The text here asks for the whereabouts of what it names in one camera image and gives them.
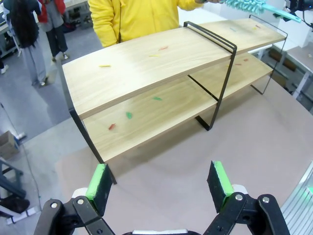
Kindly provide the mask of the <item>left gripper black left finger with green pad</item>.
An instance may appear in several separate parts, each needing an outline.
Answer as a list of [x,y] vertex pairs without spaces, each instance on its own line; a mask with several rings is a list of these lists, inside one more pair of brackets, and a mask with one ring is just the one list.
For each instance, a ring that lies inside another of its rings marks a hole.
[[35,235],[71,235],[84,227],[89,235],[112,235],[103,219],[113,179],[107,164],[98,164],[85,193],[68,202],[50,199],[44,204]]

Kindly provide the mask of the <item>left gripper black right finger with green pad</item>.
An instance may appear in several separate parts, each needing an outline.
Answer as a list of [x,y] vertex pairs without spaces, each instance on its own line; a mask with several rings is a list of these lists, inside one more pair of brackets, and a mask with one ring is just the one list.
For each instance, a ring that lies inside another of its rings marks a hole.
[[289,235],[276,198],[262,194],[254,199],[235,191],[220,161],[212,161],[207,183],[217,216],[205,235],[229,235],[236,224],[247,225],[253,235]]

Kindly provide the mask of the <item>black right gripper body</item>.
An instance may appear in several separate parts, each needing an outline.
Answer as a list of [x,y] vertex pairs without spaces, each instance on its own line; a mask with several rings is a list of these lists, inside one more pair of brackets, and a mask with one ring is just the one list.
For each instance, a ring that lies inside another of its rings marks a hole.
[[291,12],[312,11],[313,0],[285,0],[286,8]]

